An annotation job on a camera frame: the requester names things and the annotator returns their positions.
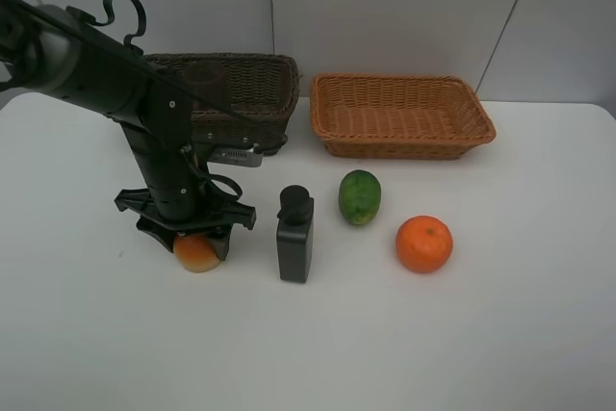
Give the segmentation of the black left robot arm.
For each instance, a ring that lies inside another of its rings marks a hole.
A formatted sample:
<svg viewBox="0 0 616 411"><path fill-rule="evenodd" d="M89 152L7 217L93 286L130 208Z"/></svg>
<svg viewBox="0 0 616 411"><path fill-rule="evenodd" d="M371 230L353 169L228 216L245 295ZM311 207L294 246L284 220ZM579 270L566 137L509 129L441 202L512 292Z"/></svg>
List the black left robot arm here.
<svg viewBox="0 0 616 411"><path fill-rule="evenodd" d="M221 262L233 226L252 228L256 211L240 203L236 182L199 162L192 131L197 97L133 44L146 18L141 2L130 1L138 29L117 42L78 9L1 0L1 61L10 73L1 89L38 92L119 124L145 186L121 191L118 210L137 213L138 229L167 251L175 252L180 238L197 238Z"/></svg>

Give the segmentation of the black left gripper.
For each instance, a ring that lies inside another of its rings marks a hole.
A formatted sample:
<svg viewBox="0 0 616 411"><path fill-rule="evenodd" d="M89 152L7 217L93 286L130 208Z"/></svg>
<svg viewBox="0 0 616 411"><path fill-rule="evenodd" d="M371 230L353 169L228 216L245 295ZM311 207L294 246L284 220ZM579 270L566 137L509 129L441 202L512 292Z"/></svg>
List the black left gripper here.
<svg viewBox="0 0 616 411"><path fill-rule="evenodd" d="M233 225L252 229L256 221L256 209L240 202L241 187L200 167L189 143L173 151L147 132L125 129L123 133L146 187L121 191L115 198L118 210L138 213L137 229L169 253L175 232L210 229L205 237L224 262Z"/></svg>

